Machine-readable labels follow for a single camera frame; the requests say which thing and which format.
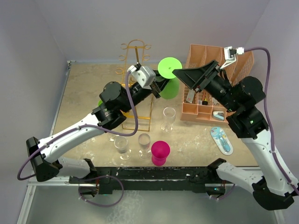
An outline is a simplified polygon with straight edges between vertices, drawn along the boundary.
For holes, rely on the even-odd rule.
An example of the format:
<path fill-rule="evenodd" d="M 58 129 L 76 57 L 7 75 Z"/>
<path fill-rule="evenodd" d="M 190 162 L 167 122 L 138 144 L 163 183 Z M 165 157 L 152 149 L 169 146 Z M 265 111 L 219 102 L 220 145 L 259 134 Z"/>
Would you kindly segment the large green wine glass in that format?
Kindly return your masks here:
<path fill-rule="evenodd" d="M 161 90 L 160 96 L 164 99 L 173 99 L 178 95 L 180 81 L 172 73 L 175 69 L 182 69 L 181 62 L 174 57 L 166 57 L 158 64 L 159 74 L 168 81 L 166 86 Z"/>

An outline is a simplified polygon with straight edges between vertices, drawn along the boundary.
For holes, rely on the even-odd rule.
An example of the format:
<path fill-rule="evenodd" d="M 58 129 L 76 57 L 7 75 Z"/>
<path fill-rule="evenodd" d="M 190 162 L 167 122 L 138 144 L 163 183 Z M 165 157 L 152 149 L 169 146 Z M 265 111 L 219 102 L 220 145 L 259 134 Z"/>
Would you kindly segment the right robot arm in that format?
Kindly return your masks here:
<path fill-rule="evenodd" d="M 256 108 L 266 97 L 261 82 L 247 76 L 231 85 L 225 70 L 215 60 L 199 68 L 175 69 L 172 73 L 189 89 L 208 92 L 231 113 L 226 118 L 229 127 L 247 146 L 262 171 L 256 175 L 217 159 L 208 166 L 208 179 L 225 180 L 242 187 L 266 210 L 289 208 L 294 203 L 299 181 L 286 167 L 271 140 L 269 124 Z"/>

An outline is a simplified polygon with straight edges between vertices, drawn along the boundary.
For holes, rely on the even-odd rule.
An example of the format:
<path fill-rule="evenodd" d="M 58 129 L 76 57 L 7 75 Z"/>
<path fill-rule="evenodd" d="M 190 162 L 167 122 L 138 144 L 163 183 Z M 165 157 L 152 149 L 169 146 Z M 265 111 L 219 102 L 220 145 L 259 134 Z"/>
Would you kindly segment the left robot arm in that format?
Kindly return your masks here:
<path fill-rule="evenodd" d="M 114 129 L 126 120 L 124 113 L 132 111 L 136 115 L 134 106 L 151 94 L 159 98 L 168 83 L 168 79 L 158 76 L 149 90 L 138 83 L 124 88 L 118 82 L 109 82 L 100 94 L 101 104 L 78 123 L 45 139 L 29 138 L 26 146 L 36 179 L 44 182 L 56 176 L 72 176 L 93 182 L 96 168 L 90 159 L 75 160 L 63 155 L 93 137 L 115 133 Z"/>

